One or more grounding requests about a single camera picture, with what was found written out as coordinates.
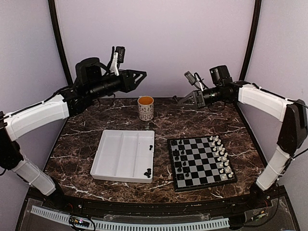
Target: table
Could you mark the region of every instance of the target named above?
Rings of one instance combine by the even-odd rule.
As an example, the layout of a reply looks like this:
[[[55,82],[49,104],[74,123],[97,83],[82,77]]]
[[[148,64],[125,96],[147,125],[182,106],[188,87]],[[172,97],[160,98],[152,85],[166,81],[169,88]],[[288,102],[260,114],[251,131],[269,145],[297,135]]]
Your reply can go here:
[[[150,184],[95,180],[90,175],[105,129],[154,130],[153,182]],[[167,139],[218,134],[229,152],[237,183],[197,191],[175,192]],[[219,112],[177,107],[172,99],[154,100],[154,119],[138,118],[137,99],[103,99],[67,120],[45,172],[59,181],[66,195],[110,202],[178,203],[248,194],[263,171],[262,156],[233,104]]]

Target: white wall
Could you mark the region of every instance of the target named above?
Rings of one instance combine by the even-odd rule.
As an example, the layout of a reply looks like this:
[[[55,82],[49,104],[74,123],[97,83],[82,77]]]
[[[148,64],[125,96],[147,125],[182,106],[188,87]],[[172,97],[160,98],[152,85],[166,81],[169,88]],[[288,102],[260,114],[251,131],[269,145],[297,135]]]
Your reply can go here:
[[[148,77],[128,95],[184,96],[184,73],[198,72],[212,86],[209,69],[226,64],[238,78],[247,46],[254,0],[58,0],[64,47],[73,78],[75,64],[125,46],[123,69]]]
[[[53,36],[48,1],[0,3],[0,110],[42,101],[66,85]],[[63,122],[19,140],[24,153],[43,168]],[[0,177],[0,230],[13,231],[28,186],[14,173]]]
[[[256,43],[247,81],[308,103],[308,2],[262,1]],[[281,124],[251,107],[243,107],[267,159],[276,147]],[[308,147],[304,142],[301,149]],[[302,230],[307,230],[308,156],[302,155],[281,179],[290,195]]]

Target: cup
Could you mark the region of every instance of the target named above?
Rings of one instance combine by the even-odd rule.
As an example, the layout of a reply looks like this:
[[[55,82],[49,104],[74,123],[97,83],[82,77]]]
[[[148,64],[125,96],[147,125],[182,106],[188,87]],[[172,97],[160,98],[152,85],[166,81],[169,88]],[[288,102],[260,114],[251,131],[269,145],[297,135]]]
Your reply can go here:
[[[154,117],[154,99],[151,96],[140,96],[138,99],[138,114],[143,121]]]

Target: white plastic tray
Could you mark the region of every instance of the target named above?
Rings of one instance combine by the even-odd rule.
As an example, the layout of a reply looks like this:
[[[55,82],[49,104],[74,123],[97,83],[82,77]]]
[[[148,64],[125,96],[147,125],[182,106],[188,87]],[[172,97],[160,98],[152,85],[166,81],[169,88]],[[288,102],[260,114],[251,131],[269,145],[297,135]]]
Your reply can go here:
[[[90,174],[98,180],[151,183],[154,136],[154,131],[104,130]],[[148,168],[150,178],[144,174]]]

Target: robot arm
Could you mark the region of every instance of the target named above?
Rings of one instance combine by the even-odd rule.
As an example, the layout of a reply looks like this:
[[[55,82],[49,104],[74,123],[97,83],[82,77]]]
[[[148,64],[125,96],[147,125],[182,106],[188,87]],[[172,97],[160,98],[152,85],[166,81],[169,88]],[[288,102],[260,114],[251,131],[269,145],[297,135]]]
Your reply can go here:
[[[76,65],[77,78],[73,86],[60,89],[49,99],[17,112],[5,115],[0,112],[0,167],[17,173],[46,196],[52,198],[61,194],[60,186],[27,159],[16,140],[43,125],[84,112],[99,97],[135,90],[147,74],[119,70],[124,53],[124,47],[113,48],[107,66],[98,58],[83,60]]]
[[[210,69],[214,88],[195,90],[178,101],[179,106],[200,108],[217,101],[243,103],[264,111],[282,122],[277,148],[256,185],[262,191],[270,188],[282,176],[297,149],[308,134],[305,103],[302,100],[289,100],[256,84],[245,81],[233,82],[225,65]],[[189,82],[195,83],[192,74],[185,73]]]

